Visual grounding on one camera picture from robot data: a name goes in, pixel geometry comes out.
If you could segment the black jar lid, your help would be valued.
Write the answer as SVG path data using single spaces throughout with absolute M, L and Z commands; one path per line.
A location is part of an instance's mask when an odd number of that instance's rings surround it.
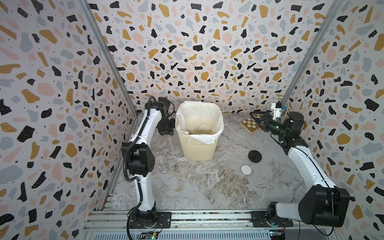
M 252 163 L 259 163 L 262 160 L 262 154 L 256 150 L 252 150 L 248 153 L 248 159 Z

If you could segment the clear plastic jar lid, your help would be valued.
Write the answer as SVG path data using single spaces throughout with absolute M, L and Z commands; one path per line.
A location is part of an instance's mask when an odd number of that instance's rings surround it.
M 248 159 L 247 155 L 242 154 L 242 153 L 238 154 L 238 160 L 239 160 L 239 161 L 244 162 L 244 161 L 246 161 L 247 159 Z

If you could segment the white jar lid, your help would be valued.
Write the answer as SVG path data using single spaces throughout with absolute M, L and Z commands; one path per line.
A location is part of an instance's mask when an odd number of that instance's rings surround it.
M 252 173 L 252 168 L 248 165 L 242 165 L 241 172 L 243 175 L 249 176 Z

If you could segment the white lid tea jar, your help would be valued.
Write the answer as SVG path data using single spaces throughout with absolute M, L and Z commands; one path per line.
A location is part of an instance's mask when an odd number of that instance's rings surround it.
M 168 173 L 170 171 L 168 162 L 167 161 L 159 162 L 159 170 L 161 173 Z

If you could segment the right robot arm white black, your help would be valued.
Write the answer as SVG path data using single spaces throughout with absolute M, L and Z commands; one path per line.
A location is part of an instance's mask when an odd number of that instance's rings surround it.
M 270 203 L 266 213 L 269 225 L 278 226 L 284 220 L 294 220 L 307 225 L 342 227 L 350 194 L 326 176 L 301 137 L 306 125 L 304 116 L 289 112 L 284 122 L 273 119 L 269 111 L 254 111 L 250 116 L 262 131 L 277 136 L 276 143 L 295 164 L 307 186 L 307 193 L 299 203 Z

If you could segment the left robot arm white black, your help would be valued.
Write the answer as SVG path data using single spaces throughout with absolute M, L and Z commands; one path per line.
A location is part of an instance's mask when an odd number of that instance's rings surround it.
M 138 203 L 128 213 L 129 226 L 140 224 L 151 227 L 158 221 L 156 202 L 153 197 L 151 173 L 155 167 L 155 156 L 150 148 L 155 131 L 161 136 L 174 135 L 175 119 L 169 109 L 173 106 L 167 98 L 151 96 L 145 104 L 144 118 L 131 140 L 123 143 L 123 174 L 129 183 L 134 182 Z

